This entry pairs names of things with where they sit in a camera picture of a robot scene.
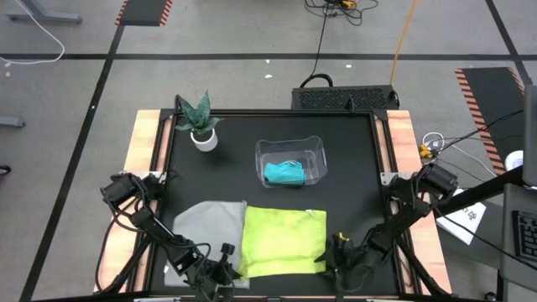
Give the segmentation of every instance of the keyboard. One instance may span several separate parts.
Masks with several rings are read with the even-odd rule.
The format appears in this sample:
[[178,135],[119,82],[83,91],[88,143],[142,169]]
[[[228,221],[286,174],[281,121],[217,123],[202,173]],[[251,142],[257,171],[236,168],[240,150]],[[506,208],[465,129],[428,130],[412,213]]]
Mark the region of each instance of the keyboard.
[[537,262],[537,214],[513,211],[513,227],[517,256]]

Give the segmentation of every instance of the towel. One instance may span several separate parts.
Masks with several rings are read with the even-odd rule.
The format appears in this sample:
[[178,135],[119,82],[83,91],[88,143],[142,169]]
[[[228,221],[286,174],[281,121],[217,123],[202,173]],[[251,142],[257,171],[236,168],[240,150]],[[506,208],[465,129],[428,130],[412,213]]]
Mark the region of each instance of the towel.
[[319,273],[315,260],[326,249],[326,212],[248,206],[242,233],[244,278],[285,273]]
[[[247,203],[226,201],[203,201],[180,213],[174,219],[173,233],[183,235],[194,243],[208,242],[211,244],[210,260],[218,261],[222,257],[222,244],[230,243],[235,246],[235,252],[227,260],[238,271],[241,262],[242,229]],[[198,247],[206,253],[207,247]],[[164,284],[166,286],[189,286],[183,280],[185,275],[178,276],[166,263],[164,268]],[[238,289],[249,289],[250,281],[234,280]]]

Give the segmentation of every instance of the blue cloth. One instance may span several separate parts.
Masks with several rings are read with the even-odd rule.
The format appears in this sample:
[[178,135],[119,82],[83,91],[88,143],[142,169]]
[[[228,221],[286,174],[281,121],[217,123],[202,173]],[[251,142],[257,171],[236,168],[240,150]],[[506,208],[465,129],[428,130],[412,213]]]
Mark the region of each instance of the blue cloth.
[[267,164],[263,174],[271,184],[303,185],[305,183],[304,169],[296,160],[288,160],[281,164]]

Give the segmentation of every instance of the gray cloth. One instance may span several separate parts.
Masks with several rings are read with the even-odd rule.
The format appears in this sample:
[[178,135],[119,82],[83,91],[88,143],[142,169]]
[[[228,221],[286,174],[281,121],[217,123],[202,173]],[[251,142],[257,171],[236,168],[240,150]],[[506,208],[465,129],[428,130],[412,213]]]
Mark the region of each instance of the gray cloth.
[[[235,252],[228,261],[238,271],[241,262],[242,229],[246,216],[246,201],[203,201],[180,213],[174,219],[173,232],[183,235],[194,243],[208,242],[211,244],[210,260],[218,261],[222,257],[220,248],[223,243],[235,246]],[[206,253],[207,247],[199,247]],[[188,286],[183,282],[186,276],[178,276],[166,263],[164,268],[164,284],[166,286]],[[238,289],[249,289],[250,280],[235,280]]]

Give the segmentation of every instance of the black table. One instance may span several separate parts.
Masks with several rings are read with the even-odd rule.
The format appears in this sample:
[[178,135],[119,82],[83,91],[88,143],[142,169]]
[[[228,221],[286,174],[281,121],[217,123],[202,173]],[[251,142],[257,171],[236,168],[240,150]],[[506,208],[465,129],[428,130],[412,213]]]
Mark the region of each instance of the black table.
[[[388,203],[379,174],[382,160],[371,113],[235,112],[216,129],[218,146],[202,153],[190,134],[176,131],[171,139],[168,169],[177,173],[169,181],[160,218],[168,227],[182,211],[204,200],[246,200],[250,206],[290,210],[327,211],[327,235],[344,232],[359,244],[367,230],[384,222]],[[257,141],[281,141],[316,135],[324,143],[327,175],[316,185],[266,189],[256,175]],[[402,291],[395,255],[358,291],[350,295],[396,295]],[[157,249],[149,276],[154,294],[194,294],[189,288],[166,287],[164,252]],[[361,279],[354,276],[354,283]],[[334,296],[333,282],[314,274],[290,274],[251,279],[248,296]]]

